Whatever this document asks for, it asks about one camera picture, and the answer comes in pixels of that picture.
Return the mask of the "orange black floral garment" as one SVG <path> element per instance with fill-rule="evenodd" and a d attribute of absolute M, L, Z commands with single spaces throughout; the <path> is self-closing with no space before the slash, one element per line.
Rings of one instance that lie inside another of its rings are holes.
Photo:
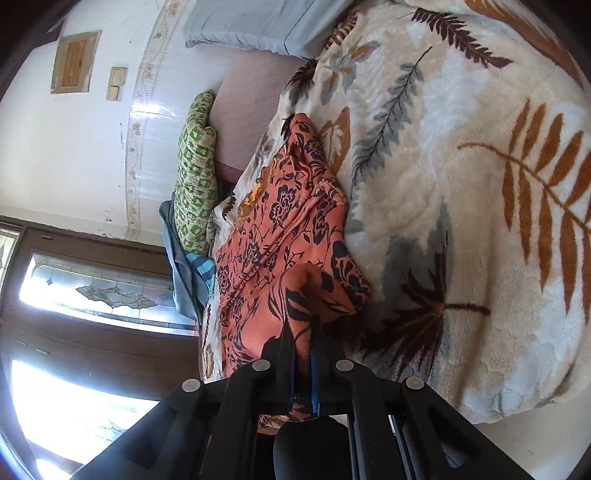
<path fill-rule="evenodd" d="M 348 200 L 311 119 L 290 116 L 283 139 L 216 253 L 221 367 L 229 376 L 290 333 L 295 384 L 287 418 L 302 421 L 315 416 L 312 335 L 359 312 L 370 283 L 346 247 Z"/>

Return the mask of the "blue denim cloth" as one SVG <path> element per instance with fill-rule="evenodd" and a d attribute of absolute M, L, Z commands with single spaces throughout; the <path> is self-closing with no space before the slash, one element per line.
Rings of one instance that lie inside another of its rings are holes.
<path fill-rule="evenodd" d="M 208 288 L 180 244 L 174 224 L 173 202 L 162 202 L 158 213 L 162 222 L 163 245 L 171 268 L 176 310 L 201 326 L 204 306 L 209 297 Z"/>

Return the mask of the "stained glass window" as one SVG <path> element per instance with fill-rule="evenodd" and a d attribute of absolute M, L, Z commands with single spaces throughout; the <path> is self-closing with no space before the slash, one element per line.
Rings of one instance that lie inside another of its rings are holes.
<path fill-rule="evenodd" d="M 175 336 L 197 336 L 177 311 L 169 279 L 35 253 L 19 287 L 24 304 L 66 317 Z"/>

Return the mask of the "teal striped knit garment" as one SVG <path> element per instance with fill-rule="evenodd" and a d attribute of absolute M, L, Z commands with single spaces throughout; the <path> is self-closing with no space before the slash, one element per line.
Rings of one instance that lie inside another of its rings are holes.
<path fill-rule="evenodd" d="M 186 252 L 185 258 L 191 272 L 193 293 L 200 305 L 205 305 L 214 294 L 215 263 L 200 254 Z"/>

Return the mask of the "green white checkered pillow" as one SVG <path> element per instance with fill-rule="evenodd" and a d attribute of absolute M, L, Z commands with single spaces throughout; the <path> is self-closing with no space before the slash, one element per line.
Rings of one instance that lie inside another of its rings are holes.
<path fill-rule="evenodd" d="M 178 142 L 174 223 L 182 248 L 199 255 L 209 251 L 207 225 L 217 202 L 217 134 L 208 123 L 214 98 L 211 90 L 195 96 Z"/>

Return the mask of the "cream leaf-pattern blanket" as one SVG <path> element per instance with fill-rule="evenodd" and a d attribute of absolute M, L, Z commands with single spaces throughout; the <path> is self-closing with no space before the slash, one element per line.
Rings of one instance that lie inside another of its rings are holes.
<path fill-rule="evenodd" d="M 391 380 L 422 377 L 474 423 L 590 382 L 590 108 L 576 66 L 515 1 L 366 1 L 294 74 L 235 190 L 216 253 L 304 113 L 348 200 L 370 283 L 329 327 Z M 221 367 L 216 284 L 201 375 Z"/>

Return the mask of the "pink quilted bolster pillow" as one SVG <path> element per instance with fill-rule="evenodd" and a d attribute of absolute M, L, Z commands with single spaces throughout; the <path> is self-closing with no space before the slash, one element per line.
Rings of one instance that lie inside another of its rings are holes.
<path fill-rule="evenodd" d="M 238 182 L 276 114 L 280 94 L 304 60 L 269 51 L 240 51 L 214 99 L 209 124 L 217 133 L 219 179 Z"/>

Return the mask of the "grey blue pillow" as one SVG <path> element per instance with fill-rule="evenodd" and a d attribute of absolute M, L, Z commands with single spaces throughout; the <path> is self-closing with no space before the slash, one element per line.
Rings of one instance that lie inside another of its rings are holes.
<path fill-rule="evenodd" d="M 317 57 L 351 1 L 200 0 L 183 26 L 185 46 L 214 45 Z"/>

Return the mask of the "beige wall switch plate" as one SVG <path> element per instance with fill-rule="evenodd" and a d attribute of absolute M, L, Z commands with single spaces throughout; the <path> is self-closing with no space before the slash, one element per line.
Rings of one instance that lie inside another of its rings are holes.
<path fill-rule="evenodd" d="M 127 69 L 125 67 L 112 67 L 110 70 L 106 100 L 118 101 L 121 96 L 122 88 L 125 85 Z"/>

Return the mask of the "wooden wall panel box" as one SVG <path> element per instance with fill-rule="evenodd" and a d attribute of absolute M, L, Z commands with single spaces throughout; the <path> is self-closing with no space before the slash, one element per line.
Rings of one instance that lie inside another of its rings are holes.
<path fill-rule="evenodd" d="M 52 71 L 51 94 L 87 93 L 101 31 L 59 38 Z"/>

